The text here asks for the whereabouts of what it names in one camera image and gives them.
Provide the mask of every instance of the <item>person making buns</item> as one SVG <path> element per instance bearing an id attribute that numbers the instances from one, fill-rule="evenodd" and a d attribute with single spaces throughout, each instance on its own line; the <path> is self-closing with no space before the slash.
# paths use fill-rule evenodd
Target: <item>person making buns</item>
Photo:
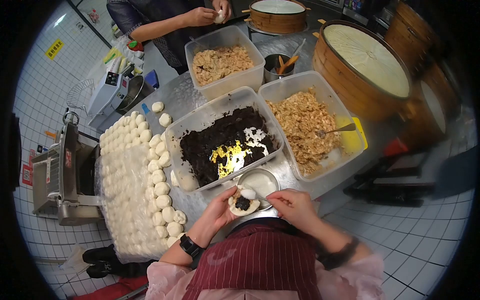
<path id="1" fill-rule="evenodd" d="M 215 10 L 203 7 L 203 0 L 107 0 L 120 31 L 138 42 L 152 40 L 179 75 L 188 70 L 184 46 L 189 37 L 215 30 L 214 21 L 225 23 L 232 15 L 228 0 L 212 0 L 212 5 Z"/>
<path id="2" fill-rule="evenodd" d="M 306 192 L 268 195 L 279 218 L 243 222 L 209 247 L 238 217 L 228 204 L 236 191 L 212 199 L 192 228 L 148 267 L 145 299 L 385 299 L 382 258 L 318 218 Z"/>

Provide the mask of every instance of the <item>person's hand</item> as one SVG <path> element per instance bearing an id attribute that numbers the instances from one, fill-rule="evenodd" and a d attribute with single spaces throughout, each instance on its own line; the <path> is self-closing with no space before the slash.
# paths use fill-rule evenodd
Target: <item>person's hand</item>
<path id="1" fill-rule="evenodd" d="M 225 24 L 226 21 L 232 16 L 232 6 L 230 5 L 229 0 L 212 0 L 212 5 L 216 11 L 222 10 L 225 20 L 222 24 Z"/>
<path id="2" fill-rule="evenodd" d="M 266 198 L 278 210 L 279 217 L 305 233 L 309 233 L 319 220 L 307 192 L 285 189 L 273 192 Z"/>
<path id="3" fill-rule="evenodd" d="M 233 186 L 213 198 L 198 221 L 188 231 L 189 236 L 200 247 L 207 247 L 216 233 L 226 224 L 238 218 L 228 205 L 228 199 L 235 194 L 237 186 Z"/>
<path id="4" fill-rule="evenodd" d="M 205 7 L 197 7 L 183 14 L 185 27 L 198 27 L 213 24 L 218 13 Z"/>

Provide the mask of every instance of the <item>plastic container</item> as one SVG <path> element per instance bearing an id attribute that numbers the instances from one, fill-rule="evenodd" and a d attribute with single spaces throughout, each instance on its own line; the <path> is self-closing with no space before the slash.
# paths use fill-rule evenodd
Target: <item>plastic container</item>
<path id="1" fill-rule="evenodd" d="M 269 100 L 273 103 L 277 103 L 297 92 L 308 92 L 308 89 L 310 87 L 314 88 L 317 101 L 319 103 L 327 104 L 328 113 L 330 115 L 334 113 L 336 114 L 335 121 L 337 127 L 342 127 L 353 123 L 353 119 L 350 116 L 350 113 L 340 101 L 336 93 L 333 91 L 332 87 L 319 73 L 315 71 L 298 73 L 264 84 L 258 90 L 258 94 L 264 100 Z M 290 168 L 292 169 L 295 177 L 299 180 L 311 182 L 323 176 L 326 176 L 327 174 L 333 172 L 338 168 L 341 168 L 343 165 L 347 164 L 349 161 L 359 156 L 363 152 L 363 149 L 365 147 L 365 142 L 363 141 L 363 138 L 358 128 L 355 131 L 342 132 L 341 138 L 342 145 L 344 146 L 344 154 L 341 154 L 339 148 L 332 150 L 329 154 L 327 154 L 327 159 L 323 159 L 319 162 L 324 166 L 324 168 L 317 170 L 310 175 L 304 175 L 300 173 L 300 169 L 293 155 L 292 148 L 288 143 L 287 137 L 285 136 L 282 127 L 276 119 L 275 123 L 282 132 L 283 139 L 286 142 L 284 154 L 287 158 L 288 164 L 290 165 Z"/>
<path id="2" fill-rule="evenodd" d="M 213 100 L 241 86 L 249 86 L 256 91 L 262 85 L 265 59 L 252 41 L 250 41 L 238 27 L 234 25 L 227 26 L 201 36 L 196 40 L 208 49 L 232 47 L 234 45 L 243 46 L 247 49 L 248 56 L 254 65 L 253 68 L 248 70 L 230 74 L 225 78 L 200 86 L 192 68 L 193 57 L 199 52 L 199 46 L 193 41 L 187 43 L 185 45 L 185 56 L 187 58 L 188 70 L 192 77 L 193 86 L 199 90 L 207 100 Z"/>
<path id="3" fill-rule="evenodd" d="M 250 106 L 257 110 L 260 116 L 265 119 L 265 125 L 268 131 L 266 133 L 272 139 L 274 149 L 276 150 L 228 176 L 204 185 L 203 187 L 199 187 L 198 181 L 194 178 L 193 174 L 190 173 L 192 169 L 190 163 L 181 158 L 182 150 L 180 148 L 180 140 L 187 130 L 202 131 L 203 129 L 210 127 L 215 120 L 224 117 L 225 113 L 231 115 L 233 110 L 237 108 L 246 108 Z M 193 194 L 222 184 L 223 182 L 237 177 L 238 175 L 272 159 L 283 149 L 284 138 L 282 134 L 283 133 L 279 130 L 277 121 L 268 105 L 265 101 L 259 98 L 254 90 L 246 86 L 240 87 L 231 93 L 202 105 L 191 113 L 185 115 L 183 118 L 172 123 L 165 131 L 167 149 L 170 151 L 170 161 L 172 163 L 175 177 L 177 178 L 180 189 L 186 194 Z"/>

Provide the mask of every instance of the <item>pink shirt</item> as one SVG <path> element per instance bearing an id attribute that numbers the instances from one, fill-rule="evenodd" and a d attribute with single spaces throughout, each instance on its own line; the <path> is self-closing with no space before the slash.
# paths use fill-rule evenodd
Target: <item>pink shirt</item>
<path id="1" fill-rule="evenodd" d="M 374 254 L 331 271 L 315 261 L 317 288 L 323 300 L 385 300 L 381 289 L 384 263 Z M 190 268 L 163 262 L 152 263 L 147 269 L 149 282 L 146 300 L 179 300 L 186 292 L 195 271 Z M 249 289 L 206 289 L 198 299 L 298 299 L 296 291 L 249 290 Z"/>

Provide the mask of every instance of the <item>pink sleeve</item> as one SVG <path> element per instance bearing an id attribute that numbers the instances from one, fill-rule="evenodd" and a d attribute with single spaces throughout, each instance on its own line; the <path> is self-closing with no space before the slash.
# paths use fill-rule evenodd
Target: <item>pink sleeve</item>
<path id="1" fill-rule="evenodd" d="M 315 264 L 317 286 L 323 300 L 385 300 L 382 291 L 384 262 L 376 254 L 326 271 Z"/>
<path id="2" fill-rule="evenodd" d="M 147 268 L 148 291 L 145 300 L 164 299 L 178 281 L 192 270 L 176 264 L 155 262 Z"/>

